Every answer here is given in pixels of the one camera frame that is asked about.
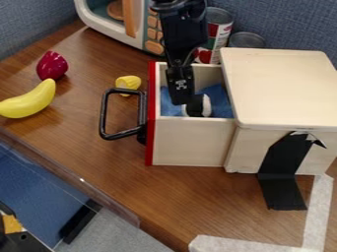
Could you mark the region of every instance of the wooden drawer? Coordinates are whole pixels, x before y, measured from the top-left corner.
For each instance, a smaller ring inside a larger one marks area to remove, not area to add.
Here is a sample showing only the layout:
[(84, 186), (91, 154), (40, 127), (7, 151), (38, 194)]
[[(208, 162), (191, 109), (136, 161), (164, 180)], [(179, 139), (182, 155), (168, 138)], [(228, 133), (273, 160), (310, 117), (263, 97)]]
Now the wooden drawer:
[[(157, 62), (152, 70), (155, 76), (150, 73), (148, 103), (155, 111), (153, 115), (149, 111), (149, 125), (154, 127), (148, 127), (148, 134), (153, 137), (148, 141), (147, 164), (223, 166), (236, 128), (235, 121), (161, 116), (161, 86), (167, 85), (166, 68), (166, 63)], [(193, 69), (196, 91), (219, 83), (225, 88), (219, 65), (194, 64)]]

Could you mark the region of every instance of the drawer handle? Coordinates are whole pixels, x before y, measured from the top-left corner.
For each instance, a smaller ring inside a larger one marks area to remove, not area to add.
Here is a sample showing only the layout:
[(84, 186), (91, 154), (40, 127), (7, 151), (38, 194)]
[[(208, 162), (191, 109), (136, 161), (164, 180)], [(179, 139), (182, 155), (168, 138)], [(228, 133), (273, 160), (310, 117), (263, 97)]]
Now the drawer handle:
[[(107, 134), (105, 132), (106, 124), (106, 114), (107, 114), (107, 103), (108, 97), (112, 94), (126, 94), (126, 95), (137, 95), (138, 99), (138, 121), (137, 126), (132, 129), (127, 129), (114, 134)], [(101, 100), (101, 116), (100, 116), (100, 135), (105, 140), (117, 140), (125, 137), (130, 137), (133, 135), (138, 135), (137, 140), (141, 144), (146, 143), (146, 105), (147, 99), (146, 94), (141, 91), (126, 90), (126, 89), (109, 89), (107, 90)]]

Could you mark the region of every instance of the metal can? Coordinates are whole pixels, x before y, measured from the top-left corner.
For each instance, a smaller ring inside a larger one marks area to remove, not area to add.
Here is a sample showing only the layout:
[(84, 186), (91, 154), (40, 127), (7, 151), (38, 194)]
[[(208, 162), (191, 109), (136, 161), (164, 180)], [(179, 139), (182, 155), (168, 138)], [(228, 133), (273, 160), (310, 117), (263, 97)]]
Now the metal can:
[(208, 41), (195, 52), (195, 61), (206, 64), (220, 63), (220, 48), (226, 46), (233, 26), (233, 16), (226, 10), (207, 8)]
[(264, 48), (266, 41), (256, 33), (240, 31), (231, 35), (229, 47)]

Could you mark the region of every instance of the yellow banana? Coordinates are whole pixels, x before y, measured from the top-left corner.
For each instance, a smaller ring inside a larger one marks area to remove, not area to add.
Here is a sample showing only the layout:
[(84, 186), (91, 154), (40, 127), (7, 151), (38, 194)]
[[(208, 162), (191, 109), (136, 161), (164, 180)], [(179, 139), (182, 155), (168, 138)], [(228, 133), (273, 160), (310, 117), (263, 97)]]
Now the yellow banana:
[(0, 115), (22, 118), (33, 115), (50, 105), (56, 91), (55, 81), (46, 79), (32, 91), (0, 102)]

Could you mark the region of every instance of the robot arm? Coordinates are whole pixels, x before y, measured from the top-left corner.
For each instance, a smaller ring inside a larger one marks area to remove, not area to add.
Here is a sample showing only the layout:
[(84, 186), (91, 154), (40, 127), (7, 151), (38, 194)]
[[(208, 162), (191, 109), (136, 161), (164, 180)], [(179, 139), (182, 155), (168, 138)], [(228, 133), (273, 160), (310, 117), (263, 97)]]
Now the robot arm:
[(194, 76), (191, 63), (196, 47), (208, 38), (206, 0), (153, 0), (152, 9), (162, 22), (168, 61), (168, 92), (174, 105), (194, 99)]

